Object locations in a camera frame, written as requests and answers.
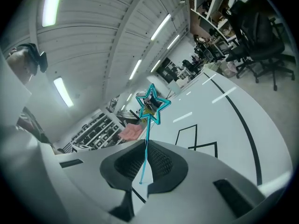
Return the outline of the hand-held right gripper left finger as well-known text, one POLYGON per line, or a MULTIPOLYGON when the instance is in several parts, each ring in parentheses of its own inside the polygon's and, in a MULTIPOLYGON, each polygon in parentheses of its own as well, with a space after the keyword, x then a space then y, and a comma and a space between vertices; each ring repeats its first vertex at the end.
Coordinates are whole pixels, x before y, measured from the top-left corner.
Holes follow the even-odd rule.
POLYGON ((147 223, 144 141, 57 156, 66 178, 63 203, 71 224, 147 223))

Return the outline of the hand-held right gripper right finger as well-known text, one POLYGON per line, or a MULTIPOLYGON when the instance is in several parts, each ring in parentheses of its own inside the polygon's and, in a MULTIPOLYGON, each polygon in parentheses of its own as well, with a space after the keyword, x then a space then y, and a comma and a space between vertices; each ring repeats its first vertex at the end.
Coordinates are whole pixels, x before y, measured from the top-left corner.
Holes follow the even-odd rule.
POLYGON ((265 197, 250 180, 211 155, 156 143, 184 158, 188 172, 171 192, 150 194, 136 224, 257 223, 265 197))

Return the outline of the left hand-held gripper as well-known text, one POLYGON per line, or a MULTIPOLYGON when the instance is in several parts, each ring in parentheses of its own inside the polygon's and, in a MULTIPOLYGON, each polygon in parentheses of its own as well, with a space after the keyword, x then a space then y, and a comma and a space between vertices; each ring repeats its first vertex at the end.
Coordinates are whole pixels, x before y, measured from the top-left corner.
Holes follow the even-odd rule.
POLYGON ((88 147, 86 145, 81 145, 81 144, 74 144, 71 147, 71 152, 72 153, 77 153, 77 152, 83 152, 83 151, 91 151, 91 147, 88 147))

